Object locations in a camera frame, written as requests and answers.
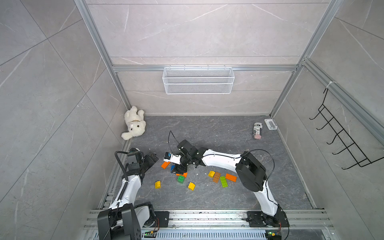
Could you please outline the orange 2x4 lego plate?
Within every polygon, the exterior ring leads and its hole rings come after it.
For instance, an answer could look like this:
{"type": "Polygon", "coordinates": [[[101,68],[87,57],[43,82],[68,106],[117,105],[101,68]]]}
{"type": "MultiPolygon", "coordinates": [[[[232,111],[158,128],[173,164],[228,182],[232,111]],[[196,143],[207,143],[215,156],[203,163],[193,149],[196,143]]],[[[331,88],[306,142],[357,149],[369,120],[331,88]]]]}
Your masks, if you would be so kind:
{"type": "Polygon", "coordinates": [[[163,169],[166,169],[169,165],[170,165],[170,162],[163,162],[163,164],[161,165],[161,167],[162,167],[163,169]]]}

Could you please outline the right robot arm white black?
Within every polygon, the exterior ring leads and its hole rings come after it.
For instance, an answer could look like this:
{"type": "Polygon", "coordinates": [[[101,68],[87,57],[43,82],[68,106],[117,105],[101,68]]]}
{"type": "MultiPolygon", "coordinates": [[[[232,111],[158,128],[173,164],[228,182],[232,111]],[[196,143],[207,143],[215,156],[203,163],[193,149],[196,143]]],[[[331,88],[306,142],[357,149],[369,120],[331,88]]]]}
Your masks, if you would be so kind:
{"type": "Polygon", "coordinates": [[[184,174],[189,165],[211,166],[235,172],[243,186],[253,192],[261,206],[263,223],[268,227],[290,226],[286,213],[274,199],[269,188],[269,177],[266,168],[252,154],[245,151],[242,154],[226,154],[208,148],[197,149],[187,140],[178,145],[179,152],[165,153],[164,161],[175,164],[174,173],[184,174]]]}

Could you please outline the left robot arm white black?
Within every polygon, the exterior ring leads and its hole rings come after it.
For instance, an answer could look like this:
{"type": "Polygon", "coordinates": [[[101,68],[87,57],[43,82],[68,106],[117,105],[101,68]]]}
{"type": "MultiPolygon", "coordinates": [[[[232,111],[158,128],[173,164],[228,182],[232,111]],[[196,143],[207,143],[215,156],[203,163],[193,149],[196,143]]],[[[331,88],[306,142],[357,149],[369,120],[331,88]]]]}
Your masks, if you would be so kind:
{"type": "Polygon", "coordinates": [[[129,152],[116,151],[116,160],[123,171],[122,185],[117,197],[107,210],[97,218],[100,240],[140,240],[142,228],[153,228],[145,232],[154,237],[160,229],[153,205],[150,202],[135,206],[137,193],[142,186],[145,173],[158,160],[156,154],[143,155],[138,149],[129,152]]]}

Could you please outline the dark green lego brick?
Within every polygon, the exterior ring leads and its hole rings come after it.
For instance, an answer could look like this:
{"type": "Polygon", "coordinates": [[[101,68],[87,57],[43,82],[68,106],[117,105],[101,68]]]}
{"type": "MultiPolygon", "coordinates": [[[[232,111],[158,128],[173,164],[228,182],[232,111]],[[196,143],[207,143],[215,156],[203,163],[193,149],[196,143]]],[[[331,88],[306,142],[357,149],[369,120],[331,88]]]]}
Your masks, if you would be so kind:
{"type": "Polygon", "coordinates": [[[177,181],[178,181],[178,183],[183,184],[185,181],[185,177],[184,176],[178,176],[177,181]]]}

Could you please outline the yellow lego brick right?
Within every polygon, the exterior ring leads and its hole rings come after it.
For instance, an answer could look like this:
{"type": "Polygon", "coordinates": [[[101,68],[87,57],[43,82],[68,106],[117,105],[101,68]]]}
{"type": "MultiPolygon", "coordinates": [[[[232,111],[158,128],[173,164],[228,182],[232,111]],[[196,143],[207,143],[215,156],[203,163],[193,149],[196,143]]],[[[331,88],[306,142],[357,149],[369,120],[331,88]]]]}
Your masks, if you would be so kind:
{"type": "Polygon", "coordinates": [[[210,172],[209,172],[209,177],[210,177],[210,178],[213,178],[214,175],[215,175],[215,173],[216,173],[216,172],[214,172],[214,171],[210,171],[210,172]]]}

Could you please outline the yellow lego brick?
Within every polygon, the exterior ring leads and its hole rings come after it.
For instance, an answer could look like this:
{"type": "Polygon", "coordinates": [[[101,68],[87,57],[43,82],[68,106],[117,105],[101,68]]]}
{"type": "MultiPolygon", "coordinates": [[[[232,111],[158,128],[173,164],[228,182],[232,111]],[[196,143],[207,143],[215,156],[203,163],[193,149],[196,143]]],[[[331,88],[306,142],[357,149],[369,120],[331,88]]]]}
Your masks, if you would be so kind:
{"type": "Polygon", "coordinates": [[[188,185],[188,189],[190,189],[191,191],[194,191],[195,187],[196,187],[196,185],[194,183],[192,183],[192,182],[190,182],[189,185],[188,185]]]}
{"type": "Polygon", "coordinates": [[[161,182],[157,181],[155,182],[155,189],[160,189],[161,188],[161,182]]]}
{"type": "Polygon", "coordinates": [[[210,171],[210,172],[209,172],[209,177],[210,177],[210,178],[213,178],[214,175],[215,175],[215,173],[216,173],[216,172],[214,172],[214,171],[210,171]]]}

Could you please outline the yellow lego brick left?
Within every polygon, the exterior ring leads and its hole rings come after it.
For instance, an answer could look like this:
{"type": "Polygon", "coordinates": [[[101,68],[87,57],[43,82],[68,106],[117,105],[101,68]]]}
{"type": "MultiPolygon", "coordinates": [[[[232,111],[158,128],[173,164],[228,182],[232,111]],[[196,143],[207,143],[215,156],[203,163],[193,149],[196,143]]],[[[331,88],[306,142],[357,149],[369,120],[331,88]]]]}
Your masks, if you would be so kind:
{"type": "Polygon", "coordinates": [[[155,182],[155,189],[160,189],[161,188],[161,182],[157,181],[155,182]]]}

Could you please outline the yellow lego brick middle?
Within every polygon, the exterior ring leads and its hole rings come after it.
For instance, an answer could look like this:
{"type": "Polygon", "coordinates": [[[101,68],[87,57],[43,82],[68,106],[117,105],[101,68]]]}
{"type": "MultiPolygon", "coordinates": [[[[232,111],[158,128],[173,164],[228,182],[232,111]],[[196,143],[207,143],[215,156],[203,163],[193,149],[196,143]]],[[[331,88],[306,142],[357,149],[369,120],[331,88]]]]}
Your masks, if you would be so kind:
{"type": "Polygon", "coordinates": [[[188,185],[188,189],[190,189],[191,191],[194,191],[195,187],[196,187],[196,185],[194,183],[192,183],[192,182],[190,182],[189,185],[188,185]]]}

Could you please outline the brown lego plate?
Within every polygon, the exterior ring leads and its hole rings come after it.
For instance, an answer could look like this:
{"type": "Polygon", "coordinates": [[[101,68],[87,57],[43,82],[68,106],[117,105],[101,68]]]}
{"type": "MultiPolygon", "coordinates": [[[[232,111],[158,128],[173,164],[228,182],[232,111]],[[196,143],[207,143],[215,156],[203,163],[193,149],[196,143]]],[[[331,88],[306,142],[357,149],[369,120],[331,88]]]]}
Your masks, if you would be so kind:
{"type": "Polygon", "coordinates": [[[220,180],[221,174],[219,172],[215,172],[213,176],[213,182],[218,183],[220,180]]]}

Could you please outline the light green lego plate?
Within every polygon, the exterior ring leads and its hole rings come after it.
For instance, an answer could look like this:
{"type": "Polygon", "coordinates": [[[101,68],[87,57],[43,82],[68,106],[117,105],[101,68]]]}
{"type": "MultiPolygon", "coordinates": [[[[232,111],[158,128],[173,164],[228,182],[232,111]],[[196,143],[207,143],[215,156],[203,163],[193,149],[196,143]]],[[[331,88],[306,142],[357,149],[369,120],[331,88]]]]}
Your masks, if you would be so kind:
{"type": "Polygon", "coordinates": [[[228,182],[227,182],[226,177],[221,176],[220,177],[220,182],[221,182],[221,185],[222,185],[223,188],[227,188],[228,187],[228,182]]]}

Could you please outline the white teddy bear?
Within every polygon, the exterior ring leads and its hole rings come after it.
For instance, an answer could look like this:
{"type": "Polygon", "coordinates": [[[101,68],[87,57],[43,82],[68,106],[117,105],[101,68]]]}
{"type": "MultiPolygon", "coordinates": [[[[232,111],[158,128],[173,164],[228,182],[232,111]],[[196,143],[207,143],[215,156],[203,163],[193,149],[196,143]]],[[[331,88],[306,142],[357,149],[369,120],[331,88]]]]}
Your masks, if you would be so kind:
{"type": "Polygon", "coordinates": [[[128,141],[133,137],[139,137],[144,134],[146,130],[146,122],[144,120],[144,110],[138,110],[136,106],[132,106],[130,110],[126,111],[124,115],[125,123],[128,131],[122,133],[123,140],[128,141]]]}

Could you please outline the flag pattern can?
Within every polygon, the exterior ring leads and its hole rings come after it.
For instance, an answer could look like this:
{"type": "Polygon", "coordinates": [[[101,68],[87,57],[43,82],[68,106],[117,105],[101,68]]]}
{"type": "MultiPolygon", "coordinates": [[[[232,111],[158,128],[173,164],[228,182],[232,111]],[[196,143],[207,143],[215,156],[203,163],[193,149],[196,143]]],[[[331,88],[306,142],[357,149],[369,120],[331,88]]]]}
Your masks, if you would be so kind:
{"type": "Polygon", "coordinates": [[[254,123],[253,138],[256,140],[260,140],[262,138],[262,130],[263,130],[262,123],[254,123]]]}

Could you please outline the small white box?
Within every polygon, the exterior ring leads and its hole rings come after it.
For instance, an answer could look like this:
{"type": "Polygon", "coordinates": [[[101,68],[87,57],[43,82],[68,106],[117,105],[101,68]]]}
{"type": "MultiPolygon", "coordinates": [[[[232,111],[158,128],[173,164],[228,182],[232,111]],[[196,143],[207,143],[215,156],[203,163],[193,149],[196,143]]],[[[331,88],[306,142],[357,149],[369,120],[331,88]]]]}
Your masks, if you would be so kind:
{"type": "Polygon", "coordinates": [[[264,119],[264,122],[270,131],[274,131],[278,129],[278,126],[276,125],[273,119],[264,119]]]}

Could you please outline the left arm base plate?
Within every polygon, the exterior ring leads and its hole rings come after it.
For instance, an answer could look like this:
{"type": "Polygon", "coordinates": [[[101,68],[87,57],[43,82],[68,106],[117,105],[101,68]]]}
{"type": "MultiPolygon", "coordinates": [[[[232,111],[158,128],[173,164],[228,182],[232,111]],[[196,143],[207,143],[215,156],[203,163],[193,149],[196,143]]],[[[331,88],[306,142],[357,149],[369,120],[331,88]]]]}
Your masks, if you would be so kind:
{"type": "Polygon", "coordinates": [[[167,228],[170,220],[169,211],[150,212],[149,219],[145,222],[145,227],[148,228],[167,228]]]}

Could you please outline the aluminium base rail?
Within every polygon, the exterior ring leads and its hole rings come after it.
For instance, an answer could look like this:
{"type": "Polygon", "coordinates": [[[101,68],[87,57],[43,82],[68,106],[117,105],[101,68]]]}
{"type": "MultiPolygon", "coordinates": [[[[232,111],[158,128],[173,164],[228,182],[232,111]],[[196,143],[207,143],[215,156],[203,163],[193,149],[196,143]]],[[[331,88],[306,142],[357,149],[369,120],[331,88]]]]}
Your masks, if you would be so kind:
{"type": "Polygon", "coordinates": [[[143,240],[337,240],[333,224],[325,210],[284,210],[290,227],[251,228],[246,221],[248,211],[258,210],[159,210],[169,211],[167,228],[154,237],[142,228],[143,240]]]}

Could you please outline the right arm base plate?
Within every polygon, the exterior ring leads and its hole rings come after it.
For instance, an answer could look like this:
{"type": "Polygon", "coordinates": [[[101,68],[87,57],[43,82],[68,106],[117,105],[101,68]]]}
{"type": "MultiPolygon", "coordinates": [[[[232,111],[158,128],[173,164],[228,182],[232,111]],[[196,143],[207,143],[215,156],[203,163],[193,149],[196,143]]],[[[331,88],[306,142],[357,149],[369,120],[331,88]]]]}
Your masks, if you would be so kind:
{"type": "Polygon", "coordinates": [[[248,211],[246,221],[251,228],[271,227],[288,228],[290,223],[285,212],[278,209],[274,216],[264,214],[262,211],[248,211]]]}

